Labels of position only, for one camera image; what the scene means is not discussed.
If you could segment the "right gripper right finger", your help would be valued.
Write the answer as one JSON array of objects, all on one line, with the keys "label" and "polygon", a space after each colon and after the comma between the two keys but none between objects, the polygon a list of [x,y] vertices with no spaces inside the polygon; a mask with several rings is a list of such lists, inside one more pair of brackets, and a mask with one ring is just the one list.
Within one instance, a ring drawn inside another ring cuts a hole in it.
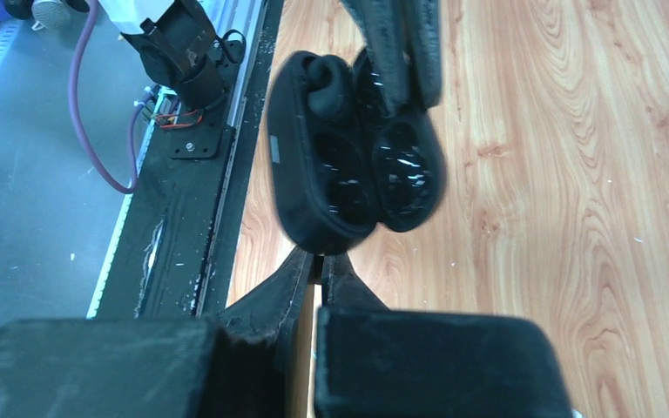
[{"label": "right gripper right finger", "polygon": [[536,323],[391,309],[346,254],[316,263],[317,416],[573,416],[555,351]]}]

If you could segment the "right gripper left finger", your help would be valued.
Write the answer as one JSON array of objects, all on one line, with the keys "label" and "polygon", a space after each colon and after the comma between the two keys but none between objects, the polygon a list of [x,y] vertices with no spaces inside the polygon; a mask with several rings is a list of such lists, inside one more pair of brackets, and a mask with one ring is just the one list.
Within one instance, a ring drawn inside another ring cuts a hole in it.
[{"label": "right gripper left finger", "polygon": [[217,314],[0,327],[0,417],[290,417],[314,256]]}]

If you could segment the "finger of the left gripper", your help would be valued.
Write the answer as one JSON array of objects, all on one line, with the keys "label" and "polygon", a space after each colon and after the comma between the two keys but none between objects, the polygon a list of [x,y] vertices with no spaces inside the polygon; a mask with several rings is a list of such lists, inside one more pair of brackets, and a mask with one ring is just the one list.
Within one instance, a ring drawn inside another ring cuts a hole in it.
[{"label": "finger of the left gripper", "polygon": [[402,8],[392,0],[344,0],[343,6],[360,29],[389,116],[409,101],[409,69],[404,58]]},{"label": "finger of the left gripper", "polygon": [[437,0],[412,0],[403,5],[409,58],[425,108],[440,103],[443,90],[441,13]]}]

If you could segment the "black oval case cover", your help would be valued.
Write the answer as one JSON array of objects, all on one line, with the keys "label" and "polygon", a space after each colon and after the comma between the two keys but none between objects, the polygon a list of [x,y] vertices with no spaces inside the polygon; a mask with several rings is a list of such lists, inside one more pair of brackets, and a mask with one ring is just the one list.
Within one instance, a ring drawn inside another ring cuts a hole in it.
[{"label": "black oval case cover", "polygon": [[365,53],[350,68],[354,117],[340,126],[307,107],[306,66],[296,51],[268,98],[267,139],[280,224],[313,254],[345,253],[378,225],[404,233],[428,220],[446,188],[442,148],[429,114],[412,102],[389,116]]}]

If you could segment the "black ear hook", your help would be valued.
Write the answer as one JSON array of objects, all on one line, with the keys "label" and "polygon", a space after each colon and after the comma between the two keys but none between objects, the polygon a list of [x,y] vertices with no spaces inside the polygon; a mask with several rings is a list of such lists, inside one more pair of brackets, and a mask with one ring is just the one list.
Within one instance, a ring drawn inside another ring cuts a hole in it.
[{"label": "black ear hook", "polygon": [[350,68],[335,55],[314,57],[306,66],[307,107],[334,125],[350,125],[354,117]]}]

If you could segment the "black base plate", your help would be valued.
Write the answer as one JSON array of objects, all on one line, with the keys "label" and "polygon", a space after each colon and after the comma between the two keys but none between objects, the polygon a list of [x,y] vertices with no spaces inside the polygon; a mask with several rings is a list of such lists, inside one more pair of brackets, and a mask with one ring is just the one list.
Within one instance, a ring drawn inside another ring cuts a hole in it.
[{"label": "black base plate", "polygon": [[283,4],[204,6],[217,30],[246,39],[245,53],[238,64],[219,62],[226,97],[202,118],[160,92],[89,318],[184,317],[226,305]]}]

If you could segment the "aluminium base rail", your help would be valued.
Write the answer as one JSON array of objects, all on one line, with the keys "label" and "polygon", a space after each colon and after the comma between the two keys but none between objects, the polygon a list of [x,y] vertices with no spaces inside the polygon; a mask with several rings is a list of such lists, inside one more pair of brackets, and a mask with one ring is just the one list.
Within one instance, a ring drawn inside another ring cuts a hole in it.
[{"label": "aluminium base rail", "polygon": [[244,52],[234,52],[238,60],[236,81],[231,90],[227,123],[238,129],[246,107],[246,91],[256,52],[259,34],[267,14],[267,1],[263,0],[201,0],[199,2],[220,35],[229,30],[239,32],[231,40],[245,39]]}]

